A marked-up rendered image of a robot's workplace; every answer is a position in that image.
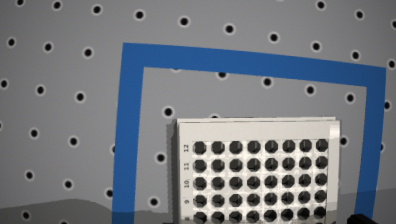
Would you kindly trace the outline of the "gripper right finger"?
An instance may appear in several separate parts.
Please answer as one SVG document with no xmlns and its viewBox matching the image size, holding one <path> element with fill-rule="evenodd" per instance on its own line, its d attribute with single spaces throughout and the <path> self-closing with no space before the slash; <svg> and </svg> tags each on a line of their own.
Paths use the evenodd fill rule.
<svg viewBox="0 0 396 224">
<path fill-rule="evenodd" d="M 363 214 L 353 214 L 347 219 L 347 224 L 378 224 Z"/>
</svg>

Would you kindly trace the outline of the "grey perforated base plate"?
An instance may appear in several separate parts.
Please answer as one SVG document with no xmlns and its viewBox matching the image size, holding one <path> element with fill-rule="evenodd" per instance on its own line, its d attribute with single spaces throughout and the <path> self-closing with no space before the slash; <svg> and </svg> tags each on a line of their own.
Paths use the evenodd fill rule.
<svg viewBox="0 0 396 224">
<path fill-rule="evenodd" d="M 0 224 L 112 224 L 123 43 L 386 68 L 372 220 L 396 224 L 396 0 L 0 0 Z M 340 120 L 354 214 L 367 87 L 144 67 L 134 224 L 179 224 L 177 118 Z"/>
</svg>

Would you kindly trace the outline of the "white well plate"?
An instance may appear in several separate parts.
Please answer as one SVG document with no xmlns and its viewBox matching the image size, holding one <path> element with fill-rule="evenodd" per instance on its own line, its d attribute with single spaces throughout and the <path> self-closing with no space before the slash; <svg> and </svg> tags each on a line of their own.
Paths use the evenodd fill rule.
<svg viewBox="0 0 396 224">
<path fill-rule="evenodd" d="M 336 224 L 339 131 L 335 117 L 177 118 L 179 224 Z"/>
</svg>

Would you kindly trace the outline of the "blue tape outline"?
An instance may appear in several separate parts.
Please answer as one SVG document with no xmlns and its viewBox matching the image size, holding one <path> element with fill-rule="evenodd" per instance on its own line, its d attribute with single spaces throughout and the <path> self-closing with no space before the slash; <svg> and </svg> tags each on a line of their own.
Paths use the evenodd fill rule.
<svg viewBox="0 0 396 224">
<path fill-rule="evenodd" d="M 367 87 L 354 214 L 372 220 L 380 163 L 386 68 L 237 50 L 123 43 L 113 172 L 112 224 L 134 224 L 144 67 L 277 77 Z"/>
</svg>

